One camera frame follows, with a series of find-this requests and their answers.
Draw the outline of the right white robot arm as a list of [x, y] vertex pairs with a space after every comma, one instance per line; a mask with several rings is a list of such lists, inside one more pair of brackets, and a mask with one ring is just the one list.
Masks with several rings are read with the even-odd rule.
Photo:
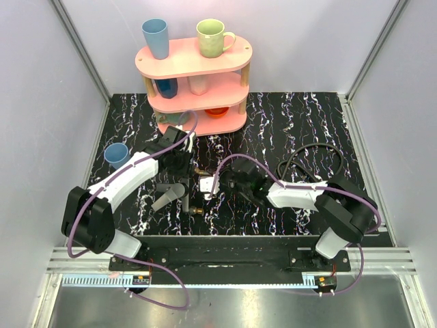
[[376, 203], [347, 178], [334, 176], [320, 182], [286, 182], [271, 173], [259, 172], [256, 163], [238, 158], [217, 171], [212, 190], [227, 189], [268, 208], [299, 208], [321, 216], [327, 229], [310, 253], [313, 268], [325, 271], [344, 247], [359, 244], [364, 235], [377, 230], [381, 219]]

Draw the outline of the grey faucet valve fitting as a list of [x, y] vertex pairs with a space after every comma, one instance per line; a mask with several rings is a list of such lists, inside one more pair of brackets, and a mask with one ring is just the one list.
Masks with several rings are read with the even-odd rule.
[[179, 176], [177, 183], [157, 183], [156, 192], [162, 193], [162, 195], [152, 204], [152, 209], [156, 212], [173, 201], [181, 200], [183, 213], [202, 215], [202, 208], [189, 205], [191, 192], [190, 179], [196, 175], [200, 178], [212, 177], [211, 172], [194, 167], [189, 169], [187, 174]]

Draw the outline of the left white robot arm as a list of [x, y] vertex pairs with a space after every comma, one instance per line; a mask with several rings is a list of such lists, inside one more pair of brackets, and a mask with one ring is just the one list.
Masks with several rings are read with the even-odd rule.
[[122, 256], [130, 269], [141, 270], [147, 264], [147, 254], [137, 238], [116, 229], [113, 214], [134, 190], [159, 173], [187, 175], [195, 138], [194, 130], [170, 126], [163, 136], [144, 143], [110, 176], [86, 189], [73, 188], [61, 225], [61, 233], [68, 239], [68, 255], [80, 256], [72, 250], [73, 244], [78, 244], [95, 254]]

